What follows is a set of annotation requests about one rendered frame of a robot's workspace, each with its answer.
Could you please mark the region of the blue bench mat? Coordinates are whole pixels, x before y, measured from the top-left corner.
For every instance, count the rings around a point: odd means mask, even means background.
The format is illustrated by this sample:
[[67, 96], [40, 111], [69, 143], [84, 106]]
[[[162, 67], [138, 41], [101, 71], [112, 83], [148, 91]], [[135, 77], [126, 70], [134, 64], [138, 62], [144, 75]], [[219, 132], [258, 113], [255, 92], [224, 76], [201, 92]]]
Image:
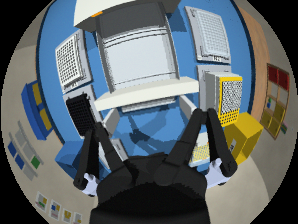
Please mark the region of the blue bench mat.
[[[77, 0], [57, 0], [50, 6], [40, 39], [39, 68], [45, 100], [53, 121], [64, 141], [81, 139], [69, 116], [63, 95], [92, 84], [96, 100], [109, 92], [97, 43], [96, 31], [84, 30], [89, 65], [93, 80], [63, 94], [55, 58], [55, 48], [79, 28], [74, 26]], [[231, 64], [196, 60], [194, 43], [184, 6], [199, 8], [220, 15], [227, 33]], [[242, 77], [242, 96], [239, 114], [247, 112], [251, 92], [251, 59], [246, 34], [230, 0], [181, 0], [174, 13], [165, 13], [174, 40], [180, 77], [197, 80], [196, 65], [229, 65], [234, 74]], [[128, 156], [169, 154], [179, 141], [189, 120], [175, 103], [123, 112], [117, 107], [119, 122], [109, 139], [120, 138]]]

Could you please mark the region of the black multiwell plate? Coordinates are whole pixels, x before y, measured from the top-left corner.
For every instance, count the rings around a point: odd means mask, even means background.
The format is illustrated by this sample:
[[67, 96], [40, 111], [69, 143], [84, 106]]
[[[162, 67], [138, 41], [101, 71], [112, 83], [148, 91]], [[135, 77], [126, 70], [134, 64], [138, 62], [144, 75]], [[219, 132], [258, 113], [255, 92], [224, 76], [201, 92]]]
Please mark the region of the black multiwell plate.
[[97, 121], [89, 99], [87, 99], [87, 93], [68, 99], [65, 103], [80, 136], [85, 136], [87, 130], [93, 130], [93, 132], [96, 131], [94, 124]]

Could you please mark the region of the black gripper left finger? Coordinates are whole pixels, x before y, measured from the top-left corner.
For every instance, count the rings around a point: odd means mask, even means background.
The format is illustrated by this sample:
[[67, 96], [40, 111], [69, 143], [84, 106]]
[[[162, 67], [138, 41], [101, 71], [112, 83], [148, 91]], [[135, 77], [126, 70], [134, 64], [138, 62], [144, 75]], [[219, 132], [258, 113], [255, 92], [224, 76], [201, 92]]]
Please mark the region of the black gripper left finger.
[[136, 184], [109, 139], [112, 138], [119, 119], [117, 107], [112, 108], [102, 123], [99, 121], [94, 124], [96, 131], [88, 130], [85, 134], [79, 168], [73, 185], [90, 197], [97, 196], [96, 188], [100, 183], [99, 142], [116, 183], [125, 190], [132, 189]]

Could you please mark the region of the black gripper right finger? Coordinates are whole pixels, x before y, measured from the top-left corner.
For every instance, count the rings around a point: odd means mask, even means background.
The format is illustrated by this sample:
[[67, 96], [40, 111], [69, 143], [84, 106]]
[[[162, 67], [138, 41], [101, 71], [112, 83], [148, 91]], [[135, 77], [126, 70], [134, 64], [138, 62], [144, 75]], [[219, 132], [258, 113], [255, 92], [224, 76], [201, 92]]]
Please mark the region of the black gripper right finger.
[[166, 160], [161, 163], [154, 173], [156, 185], [160, 188], [171, 186], [183, 163], [189, 164], [201, 125], [206, 125], [209, 143], [210, 165], [207, 169], [207, 175], [205, 175], [207, 189], [215, 185], [224, 185], [237, 171], [238, 165], [228, 149], [216, 110], [208, 108], [207, 111], [202, 111], [184, 94], [179, 95], [179, 102], [180, 108], [189, 122], [180, 140], [176, 141]]

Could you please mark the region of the blue open-top bin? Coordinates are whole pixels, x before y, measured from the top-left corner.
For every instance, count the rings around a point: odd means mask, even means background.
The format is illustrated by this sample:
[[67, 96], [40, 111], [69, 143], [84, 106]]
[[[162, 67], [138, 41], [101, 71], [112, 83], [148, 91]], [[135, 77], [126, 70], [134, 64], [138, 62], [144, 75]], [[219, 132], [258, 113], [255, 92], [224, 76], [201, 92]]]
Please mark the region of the blue open-top bin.
[[[79, 168], [80, 155], [84, 141], [66, 141], [57, 156], [56, 163], [74, 179]], [[57, 162], [58, 161], [58, 162]], [[72, 165], [72, 166], [71, 166]], [[75, 169], [74, 169], [75, 168]], [[104, 173], [104, 167], [99, 162], [99, 180], [101, 182]], [[77, 171], [76, 171], [77, 170]]]

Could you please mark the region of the yellow open bin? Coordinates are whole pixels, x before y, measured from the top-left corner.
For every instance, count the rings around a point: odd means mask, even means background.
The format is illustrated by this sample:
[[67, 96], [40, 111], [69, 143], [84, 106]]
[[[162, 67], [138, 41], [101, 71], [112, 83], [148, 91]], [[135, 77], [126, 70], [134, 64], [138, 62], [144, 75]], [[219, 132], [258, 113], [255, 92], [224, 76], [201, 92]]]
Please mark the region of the yellow open bin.
[[228, 149], [237, 165], [249, 157], [261, 135], [262, 128], [263, 126], [247, 112], [238, 114], [237, 122], [225, 126], [224, 134]]

